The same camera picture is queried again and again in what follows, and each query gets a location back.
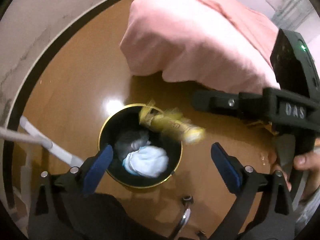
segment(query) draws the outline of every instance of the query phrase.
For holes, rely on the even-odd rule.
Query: finger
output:
[[[294,158],[293,165],[296,170],[310,170],[302,195],[302,199],[308,199],[320,185],[320,155],[315,152],[298,155]]]
[[[269,160],[270,165],[273,165],[277,160],[276,153],[275,152],[269,152],[268,160]]]
[[[306,186],[304,188],[302,199],[307,200],[313,195],[313,193],[319,188],[320,186],[320,172],[319,171],[311,171]]]
[[[294,158],[293,165],[300,171],[320,171],[320,155],[314,152],[298,155]]]
[[[287,182],[288,190],[291,191],[292,185],[290,182]]]

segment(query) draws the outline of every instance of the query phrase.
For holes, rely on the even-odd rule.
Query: white tube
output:
[[[44,134],[42,134],[37,128],[35,128],[26,117],[21,116],[20,118],[20,126],[26,130],[30,135],[33,137],[42,137],[49,141],[51,141],[49,138],[47,138]],[[57,144],[55,144],[53,141],[51,141],[52,146],[46,147],[48,145],[43,145],[44,148],[46,148],[51,154],[56,156],[58,159],[62,160],[63,162],[67,163],[70,167],[80,167],[82,163],[84,162],[79,157],[67,152],[66,150],[59,147]]]
[[[3,138],[7,141],[18,141],[18,142],[26,142],[33,144],[46,145],[48,147],[52,147],[52,142],[43,137],[33,137],[32,135],[15,132],[9,129],[5,129],[0,127],[0,138]]]

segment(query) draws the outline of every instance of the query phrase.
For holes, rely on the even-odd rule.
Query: gray cloth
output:
[[[296,226],[295,234],[297,235],[309,222],[320,203],[320,187],[314,192],[308,201],[301,201],[294,211]]]

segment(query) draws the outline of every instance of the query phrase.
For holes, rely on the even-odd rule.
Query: black container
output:
[[[104,123],[99,136],[99,150],[106,144],[110,144],[114,149],[117,138],[126,130],[140,131],[146,130],[139,125],[139,112],[145,104],[133,104],[125,106],[122,110],[110,116]],[[182,156],[182,144],[163,134],[148,130],[151,145],[163,148],[169,157],[167,169],[158,178],[146,178],[132,175],[122,166],[114,150],[113,160],[107,172],[116,181],[129,187],[148,188],[154,187],[166,181],[177,169]]]

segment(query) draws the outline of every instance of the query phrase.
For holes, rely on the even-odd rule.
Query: white cloth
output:
[[[131,174],[157,178],[167,169],[168,162],[169,158],[164,149],[145,146],[129,153],[122,165]]]

